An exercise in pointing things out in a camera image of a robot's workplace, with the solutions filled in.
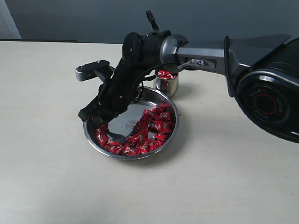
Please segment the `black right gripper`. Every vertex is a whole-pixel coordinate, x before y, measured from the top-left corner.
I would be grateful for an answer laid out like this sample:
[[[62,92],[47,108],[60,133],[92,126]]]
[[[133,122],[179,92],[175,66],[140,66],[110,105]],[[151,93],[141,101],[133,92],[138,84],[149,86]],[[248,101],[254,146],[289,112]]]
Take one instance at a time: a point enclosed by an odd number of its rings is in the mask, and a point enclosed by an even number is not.
[[[92,120],[93,126],[100,128],[127,110],[136,97],[137,87],[152,71],[152,63],[122,58],[114,70],[106,60],[97,64],[103,84],[99,87],[97,99],[81,109],[78,116],[83,122]]]

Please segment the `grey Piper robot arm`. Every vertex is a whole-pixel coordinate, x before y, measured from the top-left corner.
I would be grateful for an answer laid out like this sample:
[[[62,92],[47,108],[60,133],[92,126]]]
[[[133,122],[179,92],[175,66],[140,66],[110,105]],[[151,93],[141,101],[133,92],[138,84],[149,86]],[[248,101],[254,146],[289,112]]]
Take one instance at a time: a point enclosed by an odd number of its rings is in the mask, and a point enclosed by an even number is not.
[[[289,35],[189,42],[170,31],[129,33],[113,68],[108,61],[76,69],[79,81],[102,80],[97,96],[78,113],[101,125],[127,110],[137,88],[153,70],[203,70],[224,75],[228,94],[259,128],[299,141],[299,41]]]

